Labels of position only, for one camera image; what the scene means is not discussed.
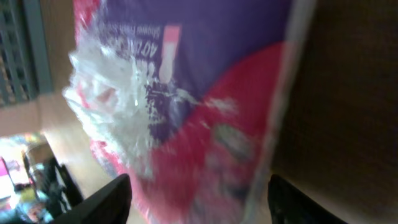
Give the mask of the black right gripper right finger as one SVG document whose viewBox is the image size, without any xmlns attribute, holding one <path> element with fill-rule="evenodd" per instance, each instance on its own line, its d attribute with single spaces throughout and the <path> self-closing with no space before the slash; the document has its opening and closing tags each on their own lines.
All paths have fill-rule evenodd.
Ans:
<svg viewBox="0 0 398 224">
<path fill-rule="evenodd" d="M 268 183 L 272 224 L 347 224 L 279 175 Z"/>
</svg>

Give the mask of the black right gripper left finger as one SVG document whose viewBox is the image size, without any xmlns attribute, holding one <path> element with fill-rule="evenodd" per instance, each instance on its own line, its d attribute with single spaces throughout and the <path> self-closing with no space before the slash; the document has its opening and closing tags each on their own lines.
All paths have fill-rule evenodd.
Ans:
<svg viewBox="0 0 398 224">
<path fill-rule="evenodd" d="M 132 188 L 128 174 L 121 174 L 51 224 L 126 224 Z"/>
</svg>

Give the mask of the red purple snack pack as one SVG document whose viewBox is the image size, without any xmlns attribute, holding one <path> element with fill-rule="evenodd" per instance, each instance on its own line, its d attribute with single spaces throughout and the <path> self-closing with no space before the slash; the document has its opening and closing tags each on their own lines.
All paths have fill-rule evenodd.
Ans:
<svg viewBox="0 0 398 224">
<path fill-rule="evenodd" d="M 313 0 L 75 1 L 63 95 L 149 223 L 250 223 Z"/>
</svg>

